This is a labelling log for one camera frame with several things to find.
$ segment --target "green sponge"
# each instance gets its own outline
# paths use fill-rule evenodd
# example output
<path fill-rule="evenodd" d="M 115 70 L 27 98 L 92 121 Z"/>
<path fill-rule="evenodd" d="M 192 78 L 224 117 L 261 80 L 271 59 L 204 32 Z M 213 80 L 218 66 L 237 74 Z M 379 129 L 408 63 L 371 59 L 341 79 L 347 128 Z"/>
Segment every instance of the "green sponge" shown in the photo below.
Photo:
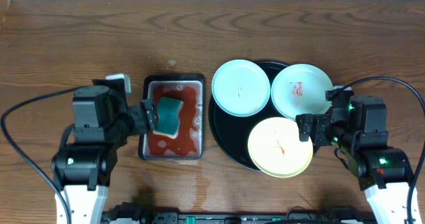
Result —
<path fill-rule="evenodd" d="M 153 133 L 176 138 L 179 135 L 179 112 L 182 106 L 183 101 L 162 97 L 157 106 L 158 128 Z"/>

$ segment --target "black plate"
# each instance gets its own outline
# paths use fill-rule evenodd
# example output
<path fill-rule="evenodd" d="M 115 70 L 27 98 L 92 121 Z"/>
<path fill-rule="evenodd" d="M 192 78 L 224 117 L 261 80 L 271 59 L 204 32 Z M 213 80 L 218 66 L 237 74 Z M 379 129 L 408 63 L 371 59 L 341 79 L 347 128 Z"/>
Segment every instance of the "black plate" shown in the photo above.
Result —
<path fill-rule="evenodd" d="M 289 64 L 285 62 L 273 60 L 262 60 L 256 61 L 255 63 L 267 74 L 270 85 L 272 85 L 276 75 L 289 66 Z M 257 114 L 241 118 L 223 111 L 218 107 L 211 95 L 209 122 L 212 135 L 223 152 L 235 162 L 246 168 L 260 171 L 252 162 L 248 153 L 248 137 L 255 125 L 272 117 L 282 117 L 282 115 L 274 108 L 271 98 L 269 98 L 267 105 Z"/>

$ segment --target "wooden table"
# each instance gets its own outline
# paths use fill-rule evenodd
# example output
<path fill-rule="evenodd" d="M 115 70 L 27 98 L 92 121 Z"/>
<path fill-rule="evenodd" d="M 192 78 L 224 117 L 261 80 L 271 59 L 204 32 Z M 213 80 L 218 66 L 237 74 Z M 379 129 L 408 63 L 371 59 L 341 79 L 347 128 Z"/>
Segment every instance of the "wooden table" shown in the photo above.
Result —
<path fill-rule="evenodd" d="M 424 51 L 420 0 L 12 0 L 0 34 L 0 111 L 117 72 L 131 76 L 130 104 L 141 99 L 146 76 L 172 72 L 202 73 L 208 101 L 215 70 L 236 58 L 313 63 L 334 84 L 395 76 L 424 95 Z M 415 97 L 391 82 L 354 90 L 384 98 L 388 144 L 416 168 L 425 131 Z M 43 100 L 8 119 L 14 139 L 50 175 L 60 135 L 73 122 L 71 103 L 71 94 Z M 233 162 L 211 135 L 207 105 L 204 119 L 197 161 L 141 161 L 130 138 L 118 150 L 106 209 L 136 201 L 192 212 L 284 213 L 294 205 L 370 211 L 333 148 L 321 148 L 302 174 L 278 179 Z M 55 223 L 52 190 L 3 136 L 0 155 L 0 223 Z M 423 176 L 417 187 L 424 218 Z"/>

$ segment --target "red sauce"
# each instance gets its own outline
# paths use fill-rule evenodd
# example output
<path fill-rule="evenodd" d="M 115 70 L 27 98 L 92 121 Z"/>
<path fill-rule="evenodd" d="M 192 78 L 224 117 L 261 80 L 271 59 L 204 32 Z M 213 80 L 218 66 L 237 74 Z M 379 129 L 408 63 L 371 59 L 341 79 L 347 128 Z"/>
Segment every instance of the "red sauce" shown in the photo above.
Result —
<path fill-rule="evenodd" d="M 147 145 L 149 146 L 150 154 L 155 156 L 164 155 L 167 149 L 173 151 L 177 155 L 186 156 L 190 151 L 197 152 L 195 143 L 191 138 L 191 128 L 193 131 L 197 131 L 197 128 L 193 124 L 197 109 L 196 91 L 191 87 L 184 87 L 182 90 L 170 90 L 164 92 L 164 87 L 158 86 L 153 89 L 152 101 L 158 105 L 161 97 L 174 98 L 176 100 L 183 101 L 183 106 L 180 109 L 180 127 L 179 134 L 175 139 L 168 138 L 166 136 L 153 134 L 152 132 L 147 134 Z M 160 141 L 166 143 L 165 147 L 158 146 Z"/>

